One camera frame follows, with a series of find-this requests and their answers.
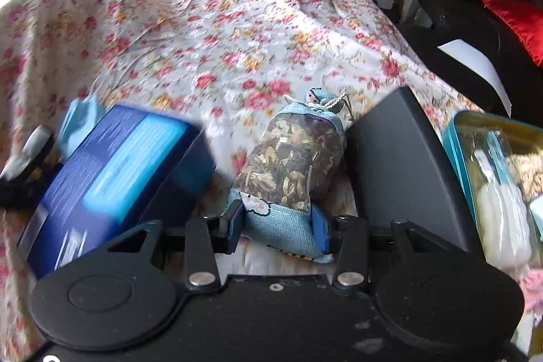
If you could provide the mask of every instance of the white and black object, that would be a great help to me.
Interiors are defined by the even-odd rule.
[[[509,344],[524,305],[517,284],[408,220],[329,220],[331,284],[230,275],[221,285],[214,253],[235,250],[244,219],[236,200],[183,228],[145,223],[50,273],[31,302],[48,342],[29,360],[525,360]],[[180,281],[153,264],[167,251],[185,252]]]

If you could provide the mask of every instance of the white paper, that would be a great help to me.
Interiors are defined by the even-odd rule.
[[[453,40],[438,48],[484,78],[495,89],[503,107],[506,108],[507,115],[511,117],[511,100],[509,100],[502,81],[488,57],[461,39]]]

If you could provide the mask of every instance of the pink cloth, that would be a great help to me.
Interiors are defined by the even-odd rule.
[[[524,295],[524,311],[543,314],[543,270],[529,270],[520,281]]]

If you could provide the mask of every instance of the metal screw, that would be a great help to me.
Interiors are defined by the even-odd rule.
[[[338,276],[338,282],[347,287],[359,285],[364,282],[364,276],[358,272],[343,272]]]
[[[284,289],[284,285],[279,284],[278,282],[273,283],[272,285],[270,285],[270,290],[271,291],[281,291],[283,289]]]
[[[215,279],[215,275],[210,272],[195,272],[188,277],[188,281],[192,285],[196,285],[198,287],[213,284],[215,282]]]

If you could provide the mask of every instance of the blue face mask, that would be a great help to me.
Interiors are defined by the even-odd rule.
[[[75,99],[70,103],[56,139],[64,160],[73,154],[104,115],[105,106],[100,104],[96,94],[83,100]]]

